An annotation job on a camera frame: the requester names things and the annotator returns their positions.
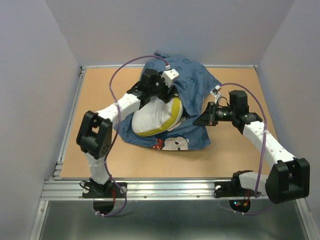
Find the blue lettered pillowcase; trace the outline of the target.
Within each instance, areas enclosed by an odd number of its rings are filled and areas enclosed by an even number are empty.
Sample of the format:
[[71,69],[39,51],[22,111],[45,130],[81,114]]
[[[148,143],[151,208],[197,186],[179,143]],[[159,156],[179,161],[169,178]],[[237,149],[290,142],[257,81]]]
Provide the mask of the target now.
[[121,121],[119,127],[113,128],[118,131],[124,142],[140,147],[163,151],[204,149],[211,144],[208,131],[205,126],[193,125],[193,121],[201,115],[203,103],[211,89],[220,85],[220,82],[203,64],[195,60],[185,56],[170,56],[159,51],[155,52],[155,56],[156,59],[146,62],[144,69],[163,71],[165,69],[163,60],[166,60],[179,73],[174,86],[178,91],[177,97],[183,105],[181,121],[172,130],[142,137],[132,130],[131,122],[134,114],[132,113]]

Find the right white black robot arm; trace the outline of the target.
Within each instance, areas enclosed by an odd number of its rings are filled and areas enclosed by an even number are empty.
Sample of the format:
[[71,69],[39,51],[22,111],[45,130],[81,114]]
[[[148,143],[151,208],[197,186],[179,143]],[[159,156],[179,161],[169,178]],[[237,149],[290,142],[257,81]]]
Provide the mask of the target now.
[[261,153],[270,166],[270,173],[237,171],[231,181],[215,191],[215,197],[233,197],[247,190],[265,195],[274,204],[306,198],[310,194],[310,164],[287,151],[266,128],[266,123],[255,112],[250,112],[247,93],[229,92],[229,103],[221,106],[209,102],[205,111],[193,122],[195,126],[216,126],[230,122]]

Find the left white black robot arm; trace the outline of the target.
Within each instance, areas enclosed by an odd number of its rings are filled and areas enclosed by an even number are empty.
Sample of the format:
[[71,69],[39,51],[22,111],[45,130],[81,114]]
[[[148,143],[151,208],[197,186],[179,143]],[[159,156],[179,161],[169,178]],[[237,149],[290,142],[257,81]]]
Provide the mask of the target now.
[[147,68],[141,79],[110,106],[97,111],[87,111],[82,119],[76,143],[85,154],[90,169],[90,179],[85,189],[95,191],[100,197],[111,193],[111,177],[106,169],[107,156],[113,140],[113,127],[119,127],[123,119],[140,110],[153,97],[169,102],[177,92],[174,81],[179,77],[175,69],[163,72]]

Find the white pillow yellow edge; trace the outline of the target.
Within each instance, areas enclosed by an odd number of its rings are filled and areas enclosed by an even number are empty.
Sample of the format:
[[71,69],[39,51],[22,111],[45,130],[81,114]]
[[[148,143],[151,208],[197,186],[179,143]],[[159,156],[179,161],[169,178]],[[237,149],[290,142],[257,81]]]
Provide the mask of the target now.
[[180,123],[183,111],[182,101],[177,96],[167,103],[154,97],[133,114],[131,128],[140,137],[149,137],[171,131]]

